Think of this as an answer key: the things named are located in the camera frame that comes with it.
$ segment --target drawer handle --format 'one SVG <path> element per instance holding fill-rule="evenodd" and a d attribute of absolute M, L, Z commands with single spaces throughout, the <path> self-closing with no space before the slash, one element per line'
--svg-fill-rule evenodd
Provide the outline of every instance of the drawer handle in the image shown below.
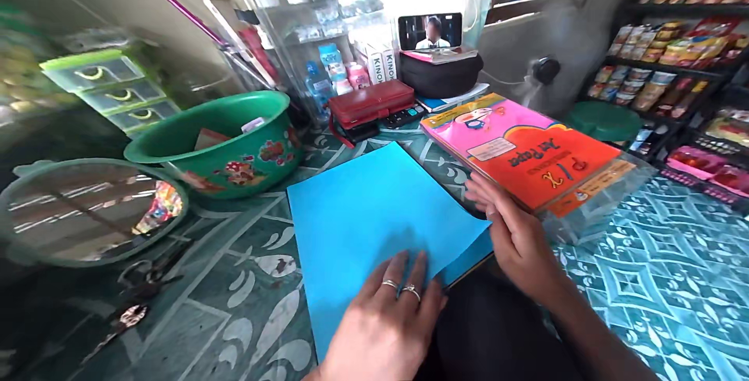
<path fill-rule="evenodd" d="M 104 67 L 97 66 L 95 68 L 96 68 L 96 73 L 92 75 L 88 75 L 83 71 L 74 71 L 73 73 L 75 73 L 75 75 L 79 76 L 80 78 L 84 78 L 87 80 L 98 80 L 102 78 L 102 76 L 104 75 Z"/>
<path fill-rule="evenodd" d="M 135 112 L 128 113 L 128 115 L 130 115 L 131 117 L 133 117 L 135 119 L 145 120 L 145 119 L 149 119 L 149 118 L 151 118 L 151 117 L 154 116 L 154 110 L 153 109 L 147 109 L 145 111 L 145 115 L 138 115 Z"/>
<path fill-rule="evenodd" d="M 133 98 L 133 89 L 125 89 L 125 96 L 117 96 L 111 93 L 105 94 L 109 99 L 115 99 L 117 101 L 128 101 Z"/>

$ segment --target phone screen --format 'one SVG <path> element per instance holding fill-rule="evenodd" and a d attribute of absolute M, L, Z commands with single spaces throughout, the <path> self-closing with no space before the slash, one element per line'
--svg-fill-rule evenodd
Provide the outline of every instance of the phone screen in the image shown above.
<path fill-rule="evenodd" d="M 455 48 L 463 43 L 463 15 L 410 15 L 398 18 L 398 37 L 402 51 Z"/>

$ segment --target orange cover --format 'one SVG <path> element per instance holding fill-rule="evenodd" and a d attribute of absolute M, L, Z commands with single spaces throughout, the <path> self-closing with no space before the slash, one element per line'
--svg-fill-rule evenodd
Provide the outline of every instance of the orange cover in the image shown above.
<path fill-rule="evenodd" d="M 421 121 L 456 158 L 493 179 L 533 212 L 572 191 L 620 150 L 497 94 Z"/>

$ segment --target hand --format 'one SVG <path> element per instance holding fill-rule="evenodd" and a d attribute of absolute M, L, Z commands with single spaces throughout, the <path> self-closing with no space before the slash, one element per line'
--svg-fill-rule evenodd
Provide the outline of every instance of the hand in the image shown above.
<path fill-rule="evenodd" d="M 422 289 L 426 254 L 420 252 L 408 280 L 421 295 L 398 290 L 383 280 L 400 285 L 408 252 L 400 252 L 375 269 L 351 301 L 330 342 L 325 360 L 305 379 L 308 381 L 412 379 L 426 357 L 437 316 L 447 298 L 440 283 Z"/>
<path fill-rule="evenodd" d="M 537 218 L 524 212 L 503 188 L 474 172 L 465 197 L 492 222 L 494 256 L 502 271 L 531 299 L 555 311 L 577 288 L 559 267 Z"/>

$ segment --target green stool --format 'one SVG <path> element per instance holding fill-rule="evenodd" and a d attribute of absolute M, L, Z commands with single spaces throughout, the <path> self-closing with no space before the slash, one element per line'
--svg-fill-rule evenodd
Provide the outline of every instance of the green stool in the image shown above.
<path fill-rule="evenodd" d="M 581 101 L 564 119 L 570 126 L 598 141 L 627 147 L 643 127 L 637 112 L 603 101 Z"/>

